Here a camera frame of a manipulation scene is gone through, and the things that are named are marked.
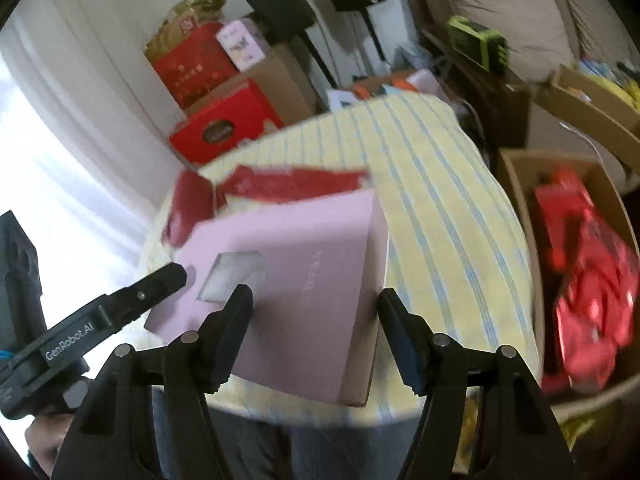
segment pink gift box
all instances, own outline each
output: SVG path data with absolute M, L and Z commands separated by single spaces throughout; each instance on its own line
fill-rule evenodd
M 188 284 L 154 307 L 145 327 L 172 341 L 246 283 L 255 311 L 233 374 L 305 399 L 364 406 L 388 240 L 372 190 L 201 222 L 174 258 Z

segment human hand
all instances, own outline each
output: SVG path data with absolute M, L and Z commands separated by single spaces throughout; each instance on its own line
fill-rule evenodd
M 73 415 L 37 416 L 24 432 L 29 451 L 49 477 L 73 420 Z

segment open cardboard box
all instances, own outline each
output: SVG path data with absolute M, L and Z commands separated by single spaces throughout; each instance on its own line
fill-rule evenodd
M 569 88 L 581 90 L 585 102 Z M 561 66 L 536 101 L 549 113 L 578 128 L 607 148 L 635 174 L 640 174 L 640 113 L 576 70 Z
M 533 326 L 540 362 L 544 362 L 545 318 L 551 313 L 557 291 L 545 290 L 545 273 L 536 248 L 536 231 L 530 212 L 535 204 L 533 189 L 548 180 L 552 171 L 560 166 L 568 166 L 580 175 L 599 214 L 636 251 L 636 254 L 640 254 L 622 200 L 604 168 L 595 158 L 553 152 L 500 150 L 497 179 L 516 210 L 529 248 L 533 279 Z M 607 386 L 594 396 L 573 394 L 561 402 L 552 401 L 552 409 L 559 422 L 603 407 L 628 394 L 640 384 L 640 333 L 637 329 L 640 327 L 639 303 L 637 300 L 634 311 L 636 336 L 631 345 L 618 353 L 616 369 Z

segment striped cloth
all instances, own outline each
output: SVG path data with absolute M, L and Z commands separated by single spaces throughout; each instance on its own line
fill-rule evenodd
M 367 166 L 391 234 L 387 286 L 434 332 L 446 332 L 469 348 L 494 351 L 511 344 L 537 373 L 524 234 L 449 106 L 410 93 L 375 99 L 264 137 L 200 173 L 220 182 L 238 164 Z M 142 274 L 171 258 L 160 243 L 170 198 L 148 236 Z M 232 203 L 225 215 L 243 207 Z M 139 349 L 160 346 L 143 329 L 144 320 L 130 325 L 124 336 Z M 303 400 L 235 376 L 207 401 L 250 418 L 316 426 L 384 424 L 415 416 L 422 407 L 402 384 L 384 337 L 363 408 Z

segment red gift box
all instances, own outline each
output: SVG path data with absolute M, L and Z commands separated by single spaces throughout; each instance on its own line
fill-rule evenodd
M 205 23 L 166 56 L 154 70 L 183 110 L 238 73 L 216 34 L 221 23 Z
M 169 142 L 188 161 L 203 165 L 243 141 L 283 126 L 258 85 L 247 79 L 179 124 Z

